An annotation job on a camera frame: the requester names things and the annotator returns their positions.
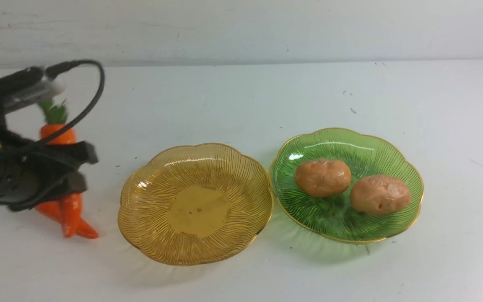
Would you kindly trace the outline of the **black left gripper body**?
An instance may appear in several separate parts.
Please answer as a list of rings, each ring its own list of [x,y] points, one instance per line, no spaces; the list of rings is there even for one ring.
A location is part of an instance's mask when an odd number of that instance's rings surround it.
[[[0,141],[0,150],[5,144]],[[53,174],[40,161],[22,157],[0,157],[0,205],[32,208],[51,190]]]

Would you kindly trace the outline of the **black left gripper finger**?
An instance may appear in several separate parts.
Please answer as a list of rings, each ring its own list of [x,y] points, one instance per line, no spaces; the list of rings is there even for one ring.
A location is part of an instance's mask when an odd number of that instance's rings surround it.
[[[57,180],[53,180],[46,185],[42,185],[40,189],[35,191],[32,197],[24,201],[17,201],[8,205],[8,209],[12,212],[30,210],[35,206],[56,201],[72,194],[81,194],[88,189],[88,184],[84,174],[80,172],[67,173]]]
[[[79,141],[66,145],[42,145],[28,153],[28,167],[80,168],[99,162],[94,145]]]

